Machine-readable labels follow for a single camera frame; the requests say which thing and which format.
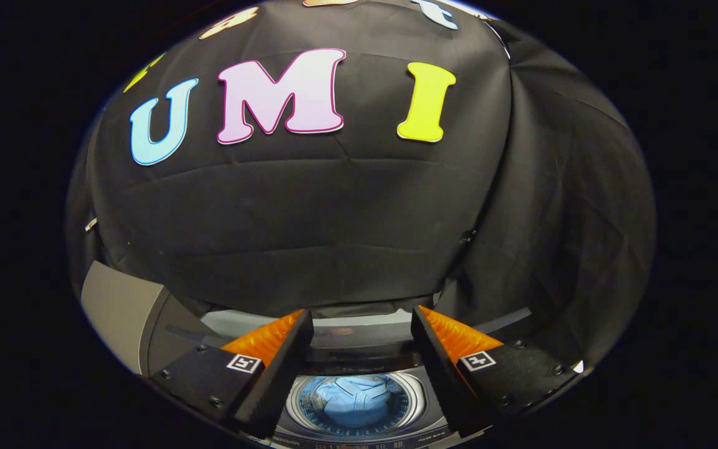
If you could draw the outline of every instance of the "letter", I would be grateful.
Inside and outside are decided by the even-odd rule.
[[[414,94],[405,122],[398,125],[398,136],[404,139],[438,142],[442,139],[439,116],[445,92],[456,84],[456,77],[442,67],[411,62],[408,70],[414,75]]]
[[[141,71],[139,71],[137,73],[137,75],[135,75],[135,77],[131,80],[131,82],[129,82],[129,84],[126,86],[126,88],[123,89],[123,93],[125,94],[126,91],[128,91],[128,89],[130,87],[132,87],[133,85],[136,85],[137,82],[139,82],[139,80],[143,79],[143,77],[146,76],[146,74],[148,73],[148,68],[153,67],[154,64],[156,64],[157,62],[159,62],[160,59],[162,59],[163,56],[165,56],[165,53],[160,54],[160,56],[157,57],[157,59],[152,60],[150,64],[146,65]]]
[[[237,12],[237,14],[235,15],[231,15],[224,18],[222,21],[211,26],[211,28],[204,32],[204,34],[199,36],[199,40],[206,39],[207,37],[220,33],[227,28],[232,28],[232,26],[237,26],[243,22],[248,22],[248,20],[256,17],[258,10],[259,7],[254,6],[253,8],[245,9],[244,11]]]
[[[188,99],[190,91],[199,83],[198,79],[180,82],[169,89],[166,99],[171,100],[168,106],[168,133],[159,142],[152,142],[149,136],[151,110],[159,102],[151,99],[138,107],[129,117],[132,123],[132,159],[140,165],[154,165],[171,156],[188,131]]]
[[[256,60],[222,71],[218,79],[224,83],[223,129],[218,142],[236,144],[251,137],[254,127],[246,123],[245,107],[265,134],[273,133],[290,99],[293,113],[284,125],[291,133],[328,133],[342,128],[344,120],[334,108],[334,74],[345,54],[329,48],[305,51],[278,82]]]
[[[445,18],[445,16],[453,17],[453,12],[445,11],[436,3],[428,2],[428,0],[411,0],[411,2],[419,3],[419,8],[423,14],[425,14],[425,17],[430,18],[430,20],[433,20],[446,28],[459,29],[458,25]]]
[[[358,2],[359,0],[304,0],[304,6],[328,6],[328,5],[347,5],[348,3]]]

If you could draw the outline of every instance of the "black background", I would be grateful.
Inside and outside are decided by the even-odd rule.
[[[69,286],[62,220],[77,145],[111,91],[246,5],[0,2],[0,447],[242,446],[100,343]],[[644,302],[606,360],[471,447],[718,447],[718,6],[481,9],[546,42],[618,106],[650,167],[659,234]]]

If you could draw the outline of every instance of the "yellow letter i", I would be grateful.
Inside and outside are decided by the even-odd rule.
[[[414,94],[406,122],[398,125],[398,135],[404,139],[438,142],[442,139],[439,116],[449,85],[456,84],[456,77],[442,67],[411,62],[408,70],[414,75]]]

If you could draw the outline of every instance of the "orange gripper pad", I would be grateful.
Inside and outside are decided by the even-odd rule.
[[[257,327],[257,329],[248,332],[230,344],[221,347],[221,349],[262,359],[265,367],[268,367],[273,358],[276,357],[279,347],[282,347],[282,343],[287,338],[287,334],[290,333],[296,319],[303,312],[304,309],[301,309],[290,313],[290,315],[282,316],[272,323]]]
[[[419,309],[428,320],[428,324],[431,324],[431,328],[439,338],[439,343],[442,343],[442,347],[445,348],[453,364],[456,364],[464,356],[503,345],[498,340],[467,326],[467,324],[425,309],[423,306],[419,306]]]

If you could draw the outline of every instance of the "gray panel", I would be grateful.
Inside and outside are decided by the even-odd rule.
[[[82,286],[82,309],[118,360],[147,375],[148,339],[167,297],[163,285],[94,261]]]

